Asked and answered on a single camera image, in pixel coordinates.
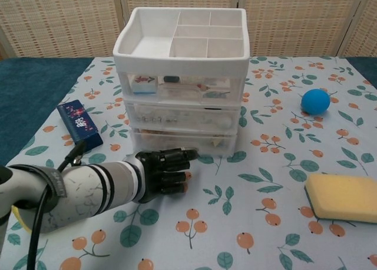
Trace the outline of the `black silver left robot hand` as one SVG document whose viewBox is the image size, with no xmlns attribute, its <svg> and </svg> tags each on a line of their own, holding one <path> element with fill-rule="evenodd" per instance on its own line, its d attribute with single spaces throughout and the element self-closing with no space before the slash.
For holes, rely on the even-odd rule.
<svg viewBox="0 0 377 270">
<path fill-rule="evenodd" d="M 140 190 L 135 201 L 148 203 L 160 195 L 186 193 L 192 174 L 190 162 L 199 154 L 196 149 L 176 148 L 156 152 L 138 152 L 134 164 L 140 172 Z"/>
</svg>

